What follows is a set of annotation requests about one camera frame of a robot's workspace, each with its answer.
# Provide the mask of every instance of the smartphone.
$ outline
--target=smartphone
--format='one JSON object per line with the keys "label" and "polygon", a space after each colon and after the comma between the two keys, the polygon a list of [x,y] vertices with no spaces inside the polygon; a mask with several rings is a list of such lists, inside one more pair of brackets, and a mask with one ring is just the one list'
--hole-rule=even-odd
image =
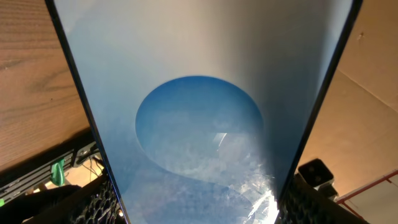
{"label": "smartphone", "polygon": [[47,0],[129,223],[273,223],[361,1]]}

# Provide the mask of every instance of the wood grain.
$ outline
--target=wood grain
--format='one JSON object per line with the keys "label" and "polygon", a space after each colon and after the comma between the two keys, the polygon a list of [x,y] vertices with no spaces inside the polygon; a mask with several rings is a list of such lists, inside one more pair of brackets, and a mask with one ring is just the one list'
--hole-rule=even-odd
{"label": "wood grain", "polygon": [[0,0],[0,170],[87,127],[44,0]]}

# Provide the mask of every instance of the green plastic piece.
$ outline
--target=green plastic piece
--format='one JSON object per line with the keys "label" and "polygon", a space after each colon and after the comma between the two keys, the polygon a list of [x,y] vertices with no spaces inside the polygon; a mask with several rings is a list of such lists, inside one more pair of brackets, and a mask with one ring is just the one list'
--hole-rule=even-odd
{"label": "green plastic piece", "polygon": [[65,174],[63,173],[64,159],[52,164],[51,167],[51,182],[57,186],[62,186],[65,183]]}

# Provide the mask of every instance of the black bezel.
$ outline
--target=black bezel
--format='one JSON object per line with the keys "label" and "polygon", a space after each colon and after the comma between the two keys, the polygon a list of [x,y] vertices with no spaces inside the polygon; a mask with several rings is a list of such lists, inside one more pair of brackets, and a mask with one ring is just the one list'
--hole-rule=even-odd
{"label": "black bezel", "polygon": [[[121,204],[121,207],[122,207],[123,213],[124,213],[124,215],[126,217],[126,220],[127,220],[128,223],[130,223],[129,218],[128,218],[128,214],[126,212],[126,208],[125,208],[125,206],[123,204],[123,200],[121,198],[118,186],[117,186],[116,181],[114,179],[114,175],[112,173],[111,166],[109,164],[108,158],[106,157],[106,153],[105,153],[104,147],[103,147],[102,142],[101,142],[100,134],[99,134],[98,129],[96,127],[96,124],[94,122],[93,114],[92,114],[90,106],[88,104],[88,100],[87,100],[85,91],[83,89],[83,85],[81,83],[81,80],[80,80],[80,77],[79,77],[79,73],[77,72],[75,61],[74,61],[72,53],[70,51],[69,44],[67,42],[67,38],[66,38],[65,33],[63,31],[63,27],[62,27],[61,21],[59,19],[58,12],[57,12],[57,9],[55,7],[54,1],[53,0],[45,0],[45,3],[47,5],[47,9],[49,10],[52,22],[54,24],[55,31],[57,32],[58,38],[60,40],[60,44],[61,44],[61,47],[63,49],[63,53],[65,54],[66,60],[68,62],[69,69],[70,69],[70,71],[72,73],[73,80],[74,80],[76,88],[78,90],[78,93],[79,93],[79,96],[80,96],[80,99],[81,99],[81,103],[83,104],[83,107],[85,109],[85,113],[87,115],[88,122],[89,122],[89,124],[91,126],[91,130],[92,130],[92,132],[94,134],[95,141],[98,143],[98,148],[99,148],[99,151],[100,151],[100,153],[102,155],[102,158],[104,160],[106,170],[108,171],[108,174],[109,174],[109,176],[111,178],[112,184],[113,184],[114,189],[116,191],[116,195],[117,195],[118,200],[119,200],[119,202]],[[352,30],[352,28],[354,26],[354,22],[355,22],[355,20],[356,20],[356,18],[358,16],[359,9],[360,9],[361,5],[362,5],[362,0],[353,0],[353,3],[351,5],[351,9],[350,9],[348,17],[347,17],[347,20],[346,20],[346,22],[344,24],[343,31],[341,32],[339,41],[338,41],[338,43],[336,45],[336,49],[335,49],[335,51],[333,53],[333,56],[331,58],[328,70],[326,71],[325,79],[322,82],[319,94],[318,94],[317,99],[315,101],[315,104],[314,104],[314,107],[312,109],[311,115],[310,115],[310,117],[308,119],[308,123],[306,125],[305,131],[304,131],[303,136],[301,138],[300,144],[298,145],[298,149],[297,149],[297,152],[295,154],[293,163],[290,166],[289,173],[288,173],[288,175],[287,175],[287,177],[285,179],[284,186],[283,186],[282,190],[280,191],[280,194],[279,194],[280,197],[277,198],[277,201],[278,201],[279,205],[280,205],[281,201],[283,201],[284,195],[285,195],[286,190],[287,190],[287,186],[289,186],[290,181],[292,180],[292,177],[294,175],[295,169],[297,167],[297,164],[299,163],[300,157],[301,157],[301,155],[303,153],[303,150],[304,150],[304,147],[305,147],[305,145],[307,143],[308,137],[310,136],[311,130],[313,128],[313,125],[314,125],[315,120],[317,118],[318,112],[319,112],[320,107],[322,105],[323,99],[325,98],[327,89],[329,88],[329,85],[331,83],[333,75],[334,75],[334,73],[336,71],[338,62],[340,61],[340,57],[341,57],[341,55],[343,53],[344,47],[345,47],[345,45],[347,43],[347,40],[348,40],[349,35],[351,33],[351,30]]]}

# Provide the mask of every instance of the screen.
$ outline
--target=screen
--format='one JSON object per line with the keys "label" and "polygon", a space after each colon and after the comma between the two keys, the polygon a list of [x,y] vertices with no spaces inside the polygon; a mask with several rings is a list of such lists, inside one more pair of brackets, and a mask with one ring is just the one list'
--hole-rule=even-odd
{"label": "screen", "polygon": [[54,1],[129,221],[273,223],[352,1]]}

